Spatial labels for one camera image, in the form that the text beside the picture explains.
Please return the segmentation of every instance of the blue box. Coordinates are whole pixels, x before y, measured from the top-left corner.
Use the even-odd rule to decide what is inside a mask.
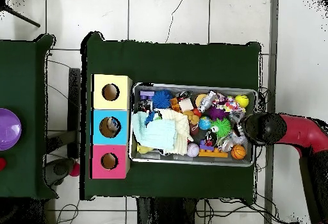
[[[104,118],[114,117],[120,122],[120,131],[114,138],[107,138],[100,132],[99,126]],[[94,110],[94,145],[127,145],[129,134],[129,121],[126,110]]]

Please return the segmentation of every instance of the green spiky ball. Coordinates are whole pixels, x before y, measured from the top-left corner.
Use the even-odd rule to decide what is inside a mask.
[[[217,120],[211,122],[211,127],[213,126],[218,127],[218,131],[216,132],[218,138],[227,136],[231,131],[230,121],[227,118],[224,118],[223,120],[217,118]]]

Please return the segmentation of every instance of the light blue cloth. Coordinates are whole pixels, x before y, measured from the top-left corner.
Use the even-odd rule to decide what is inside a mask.
[[[173,120],[154,120],[145,126],[146,112],[132,115],[132,127],[141,146],[173,150],[176,137],[176,123]]]

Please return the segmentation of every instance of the white tile floor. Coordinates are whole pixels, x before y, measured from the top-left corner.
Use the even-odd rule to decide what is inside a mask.
[[[262,45],[263,83],[267,86],[270,0],[8,0],[19,13],[41,24],[32,26],[12,15],[0,12],[0,39],[33,40],[41,33],[56,37],[49,60],[81,68],[79,48],[90,31],[100,31],[106,40],[138,40],[143,42],[207,44],[224,42],[246,44],[257,41]],[[68,68],[48,63],[48,84],[65,95],[68,92]],[[48,88],[50,130],[67,128],[67,101]],[[66,156],[65,147],[54,152]],[[265,151],[259,161],[265,166]],[[265,172],[258,176],[258,192],[264,195]],[[79,200],[79,178],[67,177],[57,187],[58,199],[49,204],[49,224],[55,224],[67,204]],[[262,198],[258,204],[264,206]],[[216,214],[225,215],[241,204],[223,204],[211,200]],[[199,216],[204,216],[204,201],[199,202]],[[60,215],[67,220],[74,215],[68,206]],[[208,218],[195,217],[196,224],[207,224]],[[71,224],[136,224],[136,202],[127,197],[97,197],[80,201],[79,214]],[[263,217],[250,209],[241,209],[226,218],[215,217],[211,224],[263,224]]]

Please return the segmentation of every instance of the gray metal tray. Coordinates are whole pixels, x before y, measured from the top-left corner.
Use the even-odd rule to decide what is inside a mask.
[[[246,115],[254,113],[256,106],[258,105],[258,93],[255,90],[240,89],[240,88],[214,88],[207,86],[179,86],[173,84],[150,84],[145,86],[143,83],[136,83],[132,89],[132,107],[131,115],[134,113],[135,102],[140,100],[140,90],[144,91],[156,91],[156,90],[169,90],[173,94],[182,92],[185,90],[191,90],[193,96],[191,98],[194,101],[197,94],[208,93],[209,90],[219,92],[225,96],[227,95],[246,95],[249,98],[249,105],[246,107]],[[132,122],[130,125],[130,137],[129,137],[129,157],[133,161],[138,162],[154,162],[154,163],[178,163],[178,164],[199,164],[199,165],[215,165],[215,166],[251,166],[255,160],[255,146],[248,143],[245,147],[246,156],[243,160],[235,160],[229,153],[228,158],[221,157],[189,157],[187,155],[181,156],[178,154],[170,154],[168,156],[161,155],[158,151],[150,151],[146,154],[141,154],[136,151],[136,140],[133,134]]]

